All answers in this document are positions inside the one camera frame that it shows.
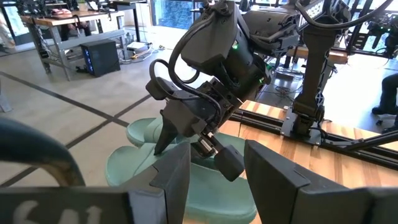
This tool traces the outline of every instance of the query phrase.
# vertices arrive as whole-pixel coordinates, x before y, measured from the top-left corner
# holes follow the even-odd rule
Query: workbench
[[[289,50],[286,56],[292,57],[294,55],[294,51],[295,49]],[[298,47],[295,56],[298,58],[307,59],[308,49],[306,47]],[[332,75],[333,68],[336,64],[346,64],[347,61],[348,56],[346,53],[331,51],[327,61],[327,66],[325,68],[325,77],[329,77],[330,75]],[[324,78],[322,80],[322,91],[325,88],[327,81],[328,78]],[[300,86],[302,85],[302,82],[303,78],[300,75],[294,76],[294,74],[292,74],[291,72],[291,69],[279,67],[272,76],[272,84],[264,85],[257,94],[256,100],[259,100],[261,103],[278,106],[280,108],[283,108],[284,106],[290,106],[292,104],[292,100],[295,99],[300,93]],[[280,93],[276,90],[277,86],[289,88],[289,97],[286,96],[284,98],[281,98]]]
[[[284,110],[253,101],[246,101],[241,109],[277,119],[283,120],[285,118]],[[346,136],[352,139],[370,138],[378,135],[378,133],[345,127],[336,123],[324,122],[322,128],[329,133]],[[337,154],[317,146],[295,142],[283,136],[261,131],[243,124],[241,125],[239,122],[235,121],[225,122],[225,124],[220,127],[220,131],[232,136],[239,136],[243,139],[256,140],[291,161],[344,185],[345,187],[398,186],[398,171],[396,170]],[[398,142],[392,142],[383,146],[398,151]],[[185,220],[184,223],[194,224],[198,222]],[[258,214],[252,223],[261,223]]]
[[[124,40],[124,30],[123,30],[123,12],[112,12],[110,14],[110,19],[116,19],[118,22],[118,29],[113,30],[110,32],[102,32],[99,29],[99,34],[93,34],[88,37],[79,37],[76,39],[70,39],[67,41],[61,41],[61,36],[58,31],[58,26],[64,24],[72,24],[78,22],[77,18],[72,18],[73,15],[77,15],[80,18],[80,21],[97,21],[97,24],[101,24],[101,19],[109,19],[109,15],[104,12],[93,12],[93,11],[73,11],[71,15],[60,15],[62,17],[70,17],[69,19],[47,19],[47,18],[31,18],[30,16],[21,16],[23,22],[27,24],[29,32],[32,34],[33,41],[39,54],[40,60],[43,64],[45,72],[47,74],[51,73],[50,64],[55,65],[58,67],[62,67],[67,80],[70,81],[70,78],[73,73],[75,73],[75,69],[70,66],[70,61],[67,59],[65,55],[65,50],[70,49],[72,47],[77,47],[80,44],[85,44],[97,40],[104,40],[104,39],[113,39],[118,38],[120,43],[120,49],[123,53],[123,58],[127,60],[127,48],[126,48],[126,41]],[[36,26],[45,26],[49,28],[51,36],[54,41],[54,45],[56,48],[56,53],[59,55],[59,58],[51,58],[51,57],[42,57],[40,52],[46,51],[45,47],[42,45],[42,37],[41,34],[36,32]]]
[[[306,47],[297,47],[296,54],[294,54],[295,49],[290,49],[286,56],[296,56],[298,58],[304,58],[308,59],[308,49]],[[348,55],[345,52],[334,52],[330,51],[328,61],[327,61],[327,66],[325,69],[325,76],[329,77],[332,72],[333,68],[335,65],[345,65],[348,62]],[[322,83],[322,91],[325,88],[326,82],[328,81],[327,78],[323,79]]]

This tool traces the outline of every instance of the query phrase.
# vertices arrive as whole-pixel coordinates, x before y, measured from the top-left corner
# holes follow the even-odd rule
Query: person's leg
[[[83,26],[83,30],[85,31],[86,37],[91,35],[90,24],[88,22]]]
[[[60,26],[60,36],[61,41],[67,41],[69,39],[69,27],[68,24],[64,24]]]
[[[398,73],[390,75],[383,79],[382,93],[380,97],[379,106],[373,108],[374,114],[397,114],[397,88],[398,88]]]

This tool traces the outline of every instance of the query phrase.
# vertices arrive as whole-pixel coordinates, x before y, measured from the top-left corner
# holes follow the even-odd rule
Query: computer tower
[[[119,55],[113,40],[99,40],[81,44],[88,73],[101,77],[109,72],[119,71]]]

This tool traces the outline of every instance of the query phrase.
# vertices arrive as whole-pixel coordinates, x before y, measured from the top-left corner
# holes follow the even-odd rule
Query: black cable
[[[380,49],[377,49],[377,50],[375,51],[375,53],[377,54],[380,50],[387,50],[387,48],[386,48],[386,47],[382,47],[382,48],[380,48]]]
[[[199,72],[199,70],[197,70],[192,78],[190,78],[188,80],[181,80],[181,82],[183,82],[185,84],[191,84],[199,78],[199,74],[200,74],[200,72]]]
[[[304,19],[311,25],[319,29],[330,29],[330,30],[338,30],[338,29],[347,29],[356,25],[360,25],[370,18],[378,15],[379,13],[382,13],[391,3],[393,0],[386,0],[381,6],[379,6],[377,9],[373,10],[369,14],[362,16],[354,21],[351,22],[345,22],[342,24],[322,24],[319,22],[315,22],[306,12],[305,8],[300,4],[299,1],[295,3],[295,8],[303,15]]]
[[[151,80],[156,80],[155,82],[157,82],[156,75],[155,75],[155,65],[156,65],[157,62],[161,63],[162,65],[166,66],[167,68],[169,67],[169,63],[167,63],[163,59],[155,59],[153,62],[150,63],[150,65],[149,65],[149,76],[150,76]],[[198,99],[197,96],[188,97],[188,98],[177,97],[177,96],[174,96],[174,95],[170,94],[168,91],[166,91],[159,82],[158,82],[158,86],[161,87],[163,92],[167,95],[167,98],[169,98],[171,100],[196,100],[196,99]]]
[[[178,75],[175,73],[175,64],[177,63],[178,57],[180,56],[185,45],[197,32],[199,32],[200,30],[209,26],[213,22],[214,18],[215,18],[215,13],[212,12],[207,19],[205,19],[205,20],[197,23],[193,27],[191,27],[191,29],[187,33],[185,33],[185,35],[178,41],[178,43],[174,47],[174,50],[170,56],[169,76],[170,76],[171,80],[182,90],[185,90],[193,95],[196,95],[196,96],[199,96],[200,98],[204,98],[204,99],[208,100],[215,107],[216,114],[215,114],[214,118],[215,118],[215,120],[217,120],[217,122],[216,122],[216,126],[217,126],[221,123],[221,120],[222,120],[220,104],[215,99],[213,99],[211,96],[207,95],[206,93],[202,93],[188,85],[185,85],[181,81],[181,79],[178,77]]]
[[[178,42],[178,43],[176,44],[176,46],[174,47],[173,52],[172,52],[172,54],[171,54],[171,56],[170,56],[169,63],[167,63],[165,60],[162,60],[162,59],[154,60],[154,61],[150,64],[150,67],[149,67],[149,74],[150,74],[151,79],[154,79],[154,78],[155,78],[155,80],[156,80],[155,72],[154,72],[155,64],[156,64],[157,62],[160,62],[160,63],[162,63],[163,65],[165,65],[165,66],[168,68],[168,70],[169,70],[170,79],[172,80],[172,82],[173,82],[176,86],[178,86],[178,87],[181,88],[182,90],[187,91],[187,92],[189,92],[189,93],[191,93],[191,94],[193,94],[193,95],[195,95],[195,96],[199,96],[200,98],[204,98],[204,99],[208,100],[208,101],[215,107],[215,109],[216,109],[216,115],[215,115],[214,118],[217,120],[216,125],[219,125],[219,124],[221,123],[221,120],[222,120],[222,117],[221,117],[221,106],[220,106],[220,104],[219,104],[215,99],[213,99],[212,97],[210,97],[209,95],[207,95],[206,93],[202,93],[202,92],[200,92],[200,91],[198,91],[198,90],[196,90],[196,89],[194,89],[194,88],[192,88],[192,87],[187,86],[186,84],[184,84],[184,82],[183,82],[183,81],[178,77],[178,75],[175,73],[175,64],[177,63],[177,59],[178,59],[179,55],[181,54],[181,51],[183,50],[183,48],[185,47],[185,45],[188,43],[188,41],[189,41],[197,32],[199,32],[200,30],[202,30],[202,29],[206,28],[207,26],[209,26],[209,25],[213,22],[213,19],[214,19],[214,18],[215,18],[215,13],[212,12],[212,13],[210,14],[210,16],[209,16],[207,19],[205,19],[205,20],[203,20],[203,21],[201,21],[201,22],[195,24],[194,26],[192,26],[192,27],[188,30],[188,32],[184,34],[184,36],[179,40],[179,42]],[[165,94],[166,94],[170,99],[173,99],[173,100],[174,100],[174,99],[176,99],[176,100],[194,100],[194,99],[197,99],[197,97],[176,98],[175,96],[172,96],[170,93],[167,93],[166,91],[164,91],[164,92],[165,92]]]

